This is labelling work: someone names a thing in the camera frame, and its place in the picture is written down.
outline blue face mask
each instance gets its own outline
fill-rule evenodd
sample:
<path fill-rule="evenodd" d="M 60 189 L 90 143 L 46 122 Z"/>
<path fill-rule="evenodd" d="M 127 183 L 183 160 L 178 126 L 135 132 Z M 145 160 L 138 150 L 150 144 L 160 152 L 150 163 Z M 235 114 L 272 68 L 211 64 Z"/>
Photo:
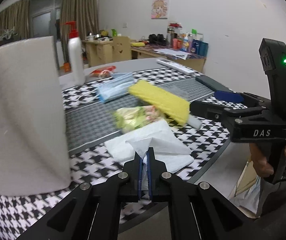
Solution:
<path fill-rule="evenodd" d="M 132 73 L 122 75 L 97 87 L 99 99 L 106 103 L 127 93 L 128 88 L 135 84 Z"/>

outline brown curtain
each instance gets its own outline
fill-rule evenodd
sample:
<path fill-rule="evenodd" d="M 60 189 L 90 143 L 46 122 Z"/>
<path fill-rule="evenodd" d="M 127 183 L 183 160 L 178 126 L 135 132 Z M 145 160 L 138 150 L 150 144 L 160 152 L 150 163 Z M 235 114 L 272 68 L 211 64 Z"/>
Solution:
<path fill-rule="evenodd" d="M 20 0 L 0 12 L 0 36 L 14 27 L 22 39 L 30 37 L 29 4 L 30 0 Z"/>
<path fill-rule="evenodd" d="M 87 33 L 98 33 L 97 0 L 62 0 L 61 39 L 65 62 L 68 62 L 68 33 L 70 28 L 65 22 L 76 21 L 79 37 L 84 40 Z"/>

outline poster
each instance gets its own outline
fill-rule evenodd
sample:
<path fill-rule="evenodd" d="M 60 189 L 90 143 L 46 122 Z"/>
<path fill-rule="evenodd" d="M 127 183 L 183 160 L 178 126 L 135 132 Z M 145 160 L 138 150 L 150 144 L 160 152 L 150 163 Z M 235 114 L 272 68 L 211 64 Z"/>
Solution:
<path fill-rule="evenodd" d="M 152 19 L 167 19 L 169 13 L 169 0 L 153 0 Z"/>

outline black and white pattern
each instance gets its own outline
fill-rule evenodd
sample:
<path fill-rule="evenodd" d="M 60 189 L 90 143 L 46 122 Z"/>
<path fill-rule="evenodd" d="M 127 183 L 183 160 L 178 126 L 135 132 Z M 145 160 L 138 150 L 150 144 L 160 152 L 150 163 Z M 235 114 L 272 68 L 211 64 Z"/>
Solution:
<path fill-rule="evenodd" d="M 203 74 L 200 72 L 194 73 L 194 76 L 202 75 Z M 137 71 L 133 72 L 133 76 L 136 82 L 138 80 L 146 80 L 151 84 L 160 84 L 192 77 L 169 67 Z M 81 104 L 87 104 L 97 100 L 96 88 L 100 84 L 110 81 L 111 79 L 112 78 L 109 77 L 102 80 L 95 80 L 80 87 L 73 87 L 64 90 L 62 92 L 64 109 L 74 108 Z"/>
<path fill-rule="evenodd" d="M 243 108 L 247 108 L 245 105 L 239 103 L 239 104 L 235 104 L 235 103 L 231 103 L 231 102 L 226 102 L 226 101 L 222 101 L 222 100 L 217 100 L 214 96 L 205 98 L 204 100 L 202 100 L 202 102 L 205 103 L 212 103 L 214 105 L 222 105 L 222 106 L 226 106 L 226 107 L 230 107 L 233 109 L 243 109 Z"/>
<path fill-rule="evenodd" d="M 224 144 L 228 131 L 220 123 L 202 119 L 199 131 L 190 126 L 180 127 L 173 120 L 171 129 L 192 150 L 194 162 L 177 172 L 184 180 L 192 177 Z M 110 176 L 121 172 L 122 165 L 115 162 L 103 144 L 91 147 L 70 158 L 72 184 L 69 188 L 48 194 L 6 197 L 0 195 L 0 237 L 16 239 L 28 227 L 54 207 L 78 184 L 90 182 L 93 185 L 105 182 Z M 127 203 L 122 208 L 120 223 L 124 223 L 154 206 L 145 195 L 139 203 Z"/>
<path fill-rule="evenodd" d="M 72 87 L 62 92 L 64 109 L 87 104 L 97 99 L 96 88 L 112 78 L 104 78 L 84 84 L 80 87 Z"/>

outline white tissue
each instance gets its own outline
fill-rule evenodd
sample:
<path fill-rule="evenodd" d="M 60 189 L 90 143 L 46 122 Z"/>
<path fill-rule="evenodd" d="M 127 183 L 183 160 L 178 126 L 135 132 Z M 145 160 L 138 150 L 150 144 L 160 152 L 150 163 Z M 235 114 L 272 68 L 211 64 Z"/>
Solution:
<path fill-rule="evenodd" d="M 105 146 L 110 155 L 122 164 L 133 160 L 135 152 L 143 159 L 143 163 L 146 163 L 146 151 L 153 147 L 155 159 L 164 162 L 167 171 L 171 173 L 194 161 L 190 156 L 191 149 L 175 137 L 164 119 L 106 141 Z M 142 183 L 142 189 L 145 190 L 146 187 L 147 180 Z"/>

